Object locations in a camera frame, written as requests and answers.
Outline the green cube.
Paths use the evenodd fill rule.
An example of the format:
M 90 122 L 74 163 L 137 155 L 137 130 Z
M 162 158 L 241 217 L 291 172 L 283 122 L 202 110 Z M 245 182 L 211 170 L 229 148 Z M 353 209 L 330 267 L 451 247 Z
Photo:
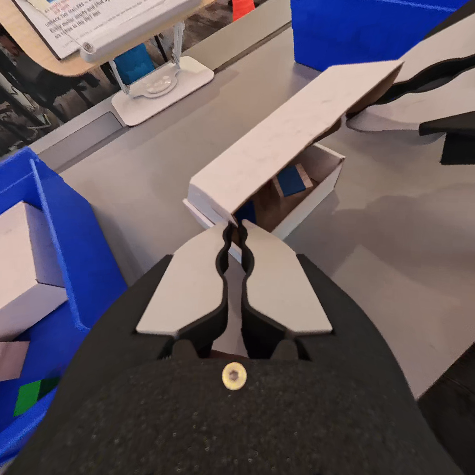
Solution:
M 44 378 L 22 385 L 19 388 L 13 415 L 18 417 L 27 412 L 45 395 L 56 389 L 60 377 Z

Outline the printed instruction sheet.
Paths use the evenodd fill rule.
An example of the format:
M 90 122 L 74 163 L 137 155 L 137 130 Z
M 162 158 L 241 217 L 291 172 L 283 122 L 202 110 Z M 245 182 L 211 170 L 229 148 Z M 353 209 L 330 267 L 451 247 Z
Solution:
M 148 10 L 163 0 L 13 1 L 57 59 L 78 51 L 85 42 Z

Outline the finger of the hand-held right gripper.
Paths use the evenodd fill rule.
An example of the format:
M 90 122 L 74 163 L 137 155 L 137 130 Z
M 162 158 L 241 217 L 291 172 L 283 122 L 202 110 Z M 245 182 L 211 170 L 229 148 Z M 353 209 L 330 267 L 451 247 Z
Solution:
M 475 110 L 475 71 L 466 70 L 435 89 L 408 93 L 381 105 L 372 105 L 346 126 L 358 132 L 418 130 L 424 122 L 458 116 Z
M 451 70 L 466 68 L 475 53 L 475 18 L 466 17 L 422 40 L 401 57 L 396 85 L 423 84 Z

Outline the blue plastic bin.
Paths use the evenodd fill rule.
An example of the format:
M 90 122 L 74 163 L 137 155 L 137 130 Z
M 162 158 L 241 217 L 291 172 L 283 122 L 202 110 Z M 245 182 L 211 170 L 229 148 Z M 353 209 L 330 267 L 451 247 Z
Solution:
M 21 377 L 1 382 L 1 465 L 15 458 L 44 418 L 56 389 L 15 414 L 19 389 L 63 377 L 87 333 L 127 284 L 89 202 L 28 147 L 1 162 L 1 212 L 19 201 L 44 212 L 68 301 L 27 330 Z
M 397 60 L 463 7 L 464 0 L 292 0 L 296 63 L 334 65 Z

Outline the white cardboard box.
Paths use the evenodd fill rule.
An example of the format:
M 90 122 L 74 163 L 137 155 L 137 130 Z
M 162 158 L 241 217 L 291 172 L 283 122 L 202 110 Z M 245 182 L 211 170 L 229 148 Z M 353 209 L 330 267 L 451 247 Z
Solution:
M 345 157 L 320 144 L 346 115 L 374 103 L 393 84 L 403 61 L 336 65 L 319 74 L 262 122 L 195 174 L 184 204 L 205 228 L 238 222 L 254 200 L 257 225 L 285 239 L 332 193 Z M 301 163 L 313 187 L 283 198 L 276 176 Z
M 67 301 L 46 217 L 21 201 L 0 216 L 0 340 L 14 340 Z

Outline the blue cube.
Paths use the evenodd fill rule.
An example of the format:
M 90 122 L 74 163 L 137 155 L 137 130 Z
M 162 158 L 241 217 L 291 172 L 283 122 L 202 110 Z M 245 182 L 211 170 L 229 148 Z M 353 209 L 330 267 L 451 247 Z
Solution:
M 313 187 L 313 183 L 301 163 L 284 168 L 276 176 L 276 187 L 283 198 L 302 193 Z
M 236 212 L 234 212 L 234 216 L 238 224 L 241 224 L 244 220 L 248 220 L 253 224 L 257 224 L 257 215 L 254 200 L 249 199 L 248 201 L 246 201 Z

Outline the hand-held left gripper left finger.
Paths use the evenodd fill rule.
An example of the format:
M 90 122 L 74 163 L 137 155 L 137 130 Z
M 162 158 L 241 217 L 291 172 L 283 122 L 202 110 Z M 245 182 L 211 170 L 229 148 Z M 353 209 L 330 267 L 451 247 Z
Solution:
M 183 244 L 171 257 L 136 332 L 188 340 L 201 358 L 228 325 L 229 248 L 233 226 L 218 223 Z

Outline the orange grey striped bar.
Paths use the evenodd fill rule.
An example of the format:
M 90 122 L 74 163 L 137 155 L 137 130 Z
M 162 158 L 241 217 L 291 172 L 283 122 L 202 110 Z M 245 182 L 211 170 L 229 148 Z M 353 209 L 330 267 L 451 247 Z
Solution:
M 254 11 L 256 7 L 253 0 L 231 0 L 230 3 L 234 22 Z

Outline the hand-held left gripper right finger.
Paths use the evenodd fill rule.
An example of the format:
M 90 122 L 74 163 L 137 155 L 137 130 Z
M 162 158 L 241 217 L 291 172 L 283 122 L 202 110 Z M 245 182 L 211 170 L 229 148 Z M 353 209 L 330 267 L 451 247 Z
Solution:
M 270 359 L 282 340 L 333 331 L 291 247 L 247 219 L 240 224 L 240 247 L 241 334 L 250 359 Z

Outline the wooden sign board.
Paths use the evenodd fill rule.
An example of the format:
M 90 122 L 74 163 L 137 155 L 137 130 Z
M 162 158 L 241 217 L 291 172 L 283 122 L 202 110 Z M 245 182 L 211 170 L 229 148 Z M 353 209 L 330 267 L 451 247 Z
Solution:
M 156 33 L 160 33 L 181 21 L 185 21 L 198 10 L 205 8 L 211 3 L 213 3 L 212 0 L 202 0 L 193 8 L 176 14 L 168 20 L 160 20 L 156 25 L 149 27 L 143 33 L 136 33 L 135 36 L 129 40 L 120 40 L 119 45 L 116 46 L 114 50 L 111 50 L 106 55 L 98 57 L 98 59 L 93 62 L 88 62 L 82 59 L 79 52 L 74 52 L 67 58 L 58 60 L 17 6 L 15 6 L 13 1 L 2 0 L 0 2 L 0 22 L 19 47 L 35 63 L 58 75 L 79 76 L 147 41 Z

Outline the white stand base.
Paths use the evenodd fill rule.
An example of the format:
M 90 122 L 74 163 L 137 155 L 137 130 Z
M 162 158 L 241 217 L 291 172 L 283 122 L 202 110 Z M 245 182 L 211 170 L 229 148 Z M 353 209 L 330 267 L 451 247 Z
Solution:
M 136 126 L 187 97 L 214 78 L 214 72 L 191 56 L 182 56 L 180 65 L 169 61 L 128 87 L 117 92 L 112 106 L 127 126 Z

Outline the wooden cube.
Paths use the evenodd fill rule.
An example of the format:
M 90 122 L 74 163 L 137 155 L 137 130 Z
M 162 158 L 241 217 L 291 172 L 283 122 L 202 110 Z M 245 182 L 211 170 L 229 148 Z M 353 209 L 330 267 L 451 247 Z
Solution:
M 29 345 L 29 341 L 0 342 L 1 382 L 20 378 Z

